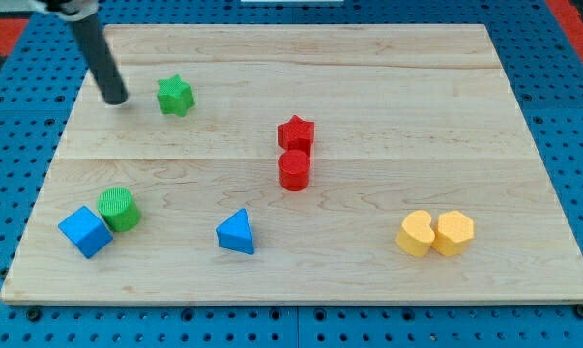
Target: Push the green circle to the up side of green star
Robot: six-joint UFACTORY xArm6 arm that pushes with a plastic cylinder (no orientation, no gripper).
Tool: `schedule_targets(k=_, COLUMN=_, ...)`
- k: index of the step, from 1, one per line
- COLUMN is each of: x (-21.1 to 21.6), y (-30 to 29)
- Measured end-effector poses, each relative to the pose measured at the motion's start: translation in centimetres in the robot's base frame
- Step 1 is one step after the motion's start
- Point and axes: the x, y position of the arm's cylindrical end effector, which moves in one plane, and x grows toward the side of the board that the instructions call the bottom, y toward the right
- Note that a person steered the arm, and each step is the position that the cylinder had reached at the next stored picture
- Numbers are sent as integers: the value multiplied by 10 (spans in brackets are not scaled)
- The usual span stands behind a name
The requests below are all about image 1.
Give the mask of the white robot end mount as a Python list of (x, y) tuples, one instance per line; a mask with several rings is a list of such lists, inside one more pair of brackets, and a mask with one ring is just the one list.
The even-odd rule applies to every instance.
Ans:
[(34, 11), (44, 15), (54, 14), (65, 21), (79, 21), (95, 15), (98, 0), (29, 0)]

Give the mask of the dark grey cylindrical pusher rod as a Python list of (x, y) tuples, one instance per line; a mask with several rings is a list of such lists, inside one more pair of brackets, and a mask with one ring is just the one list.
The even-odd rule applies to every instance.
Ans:
[(109, 105), (125, 102), (129, 93), (110, 52), (98, 16), (86, 15), (72, 21), (70, 28), (103, 101)]

